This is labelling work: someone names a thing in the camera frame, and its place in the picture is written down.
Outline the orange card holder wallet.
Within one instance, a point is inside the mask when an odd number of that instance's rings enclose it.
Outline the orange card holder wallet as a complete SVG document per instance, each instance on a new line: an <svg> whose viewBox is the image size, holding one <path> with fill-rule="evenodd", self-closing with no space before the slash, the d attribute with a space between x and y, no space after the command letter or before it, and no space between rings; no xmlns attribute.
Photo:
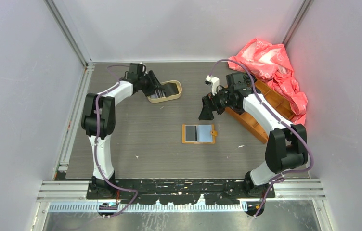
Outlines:
<svg viewBox="0 0 362 231"><path fill-rule="evenodd" d="M181 142L183 144L215 144L218 133L213 124L195 124L197 126L197 142L185 142L184 128L186 125L190 124L183 124L181 127Z"/></svg>

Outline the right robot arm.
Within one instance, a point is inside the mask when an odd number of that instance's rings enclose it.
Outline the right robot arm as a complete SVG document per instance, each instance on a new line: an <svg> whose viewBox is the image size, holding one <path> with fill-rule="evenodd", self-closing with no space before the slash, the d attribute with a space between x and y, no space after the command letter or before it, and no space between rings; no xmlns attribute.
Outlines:
<svg viewBox="0 0 362 231"><path fill-rule="evenodd" d="M307 133L303 125L294 125L280 115L255 86L251 74L235 72L226 76L227 86L220 80L207 76L205 83L211 92L202 97L203 108L199 120L213 120L213 113L222 114L225 109L245 111L268 133L264 162L246 173L243 189L247 196L255 198L263 186L278 178L286 170L293 170L308 162Z"/></svg>

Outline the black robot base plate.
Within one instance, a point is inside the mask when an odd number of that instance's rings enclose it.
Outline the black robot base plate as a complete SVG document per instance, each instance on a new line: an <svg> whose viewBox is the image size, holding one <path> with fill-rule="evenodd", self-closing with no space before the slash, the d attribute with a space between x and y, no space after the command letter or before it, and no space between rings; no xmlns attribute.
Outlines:
<svg viewBox="0 0 362 231"><path fill-rule="evenodd" d="M268 185L252 186L247 179L117 179L122 190L93 189L88 183L87 199L118 199L126 204L194 205L203 197L206 205L234 205L242 199L261 201L263 196L274 198Z"/></svg>

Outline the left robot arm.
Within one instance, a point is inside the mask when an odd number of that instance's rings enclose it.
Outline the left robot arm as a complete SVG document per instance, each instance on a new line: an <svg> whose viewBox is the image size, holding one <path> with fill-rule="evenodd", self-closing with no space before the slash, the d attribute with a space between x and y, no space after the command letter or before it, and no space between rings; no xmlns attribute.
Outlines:
<svg viewBox="0 0 362 231"><path fill-rule="evenodd" d="M85 97L81 127L85 130L91 146L94 162L91 187L98 189L106 199L117 193L115 170L111 160L110 139L116 126L116 106L142 91L146 97L164 96L164 88L153 71L142 63L130 63L123 78L99 93L88 93Z"/></svg>

